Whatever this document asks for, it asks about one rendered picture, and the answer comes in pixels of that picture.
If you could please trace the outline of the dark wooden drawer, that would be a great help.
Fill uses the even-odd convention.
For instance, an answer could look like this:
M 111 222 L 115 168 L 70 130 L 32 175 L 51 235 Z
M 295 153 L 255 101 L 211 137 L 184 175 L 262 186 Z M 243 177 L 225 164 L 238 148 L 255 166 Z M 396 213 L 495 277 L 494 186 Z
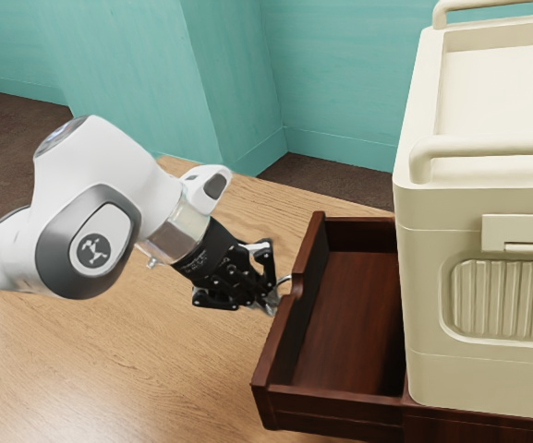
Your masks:
M 251 379 L 263 426 L 404 443 L 405 378 L 394 219 L 315 212 Z

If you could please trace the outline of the cream box with lid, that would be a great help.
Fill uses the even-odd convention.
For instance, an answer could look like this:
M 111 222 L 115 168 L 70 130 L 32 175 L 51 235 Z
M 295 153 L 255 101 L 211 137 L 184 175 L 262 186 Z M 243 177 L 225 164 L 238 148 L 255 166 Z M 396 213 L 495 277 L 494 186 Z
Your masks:
M 394 172 L 408 390 L 533 419 L 533 0 L 438 0 L 419 38 Z

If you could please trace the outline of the dark wooden cabinet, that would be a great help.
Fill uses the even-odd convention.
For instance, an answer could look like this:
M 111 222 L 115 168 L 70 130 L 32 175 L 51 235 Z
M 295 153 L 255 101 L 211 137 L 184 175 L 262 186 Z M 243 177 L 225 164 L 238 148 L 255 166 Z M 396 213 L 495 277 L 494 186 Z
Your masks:
M 533 443 L 533 418 L 425 406 L 404 382 L 405 443 Z

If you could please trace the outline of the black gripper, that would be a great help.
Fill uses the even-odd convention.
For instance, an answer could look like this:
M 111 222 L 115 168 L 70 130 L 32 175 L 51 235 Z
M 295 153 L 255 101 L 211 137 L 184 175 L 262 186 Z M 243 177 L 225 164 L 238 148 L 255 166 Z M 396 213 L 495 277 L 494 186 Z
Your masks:
M 194 285 L 192 304 L 195 307 L 237 311 L 240 307 L 259 309 L 267 316 L 274 315 L 274 289 L 276 271 L 273 255 L 273 240 L 260 239 L 257 243 L 244 244 L 223 227 L 217 220 L 210 220 L 205 234 L 193 250 L 171 267 Z M 227 277 L 227 267 L 249 271 L 248 252 L 262 265 L 259 293 L 242 291 L 231 295 L 224 290 L 209 288 L 213 276 Z

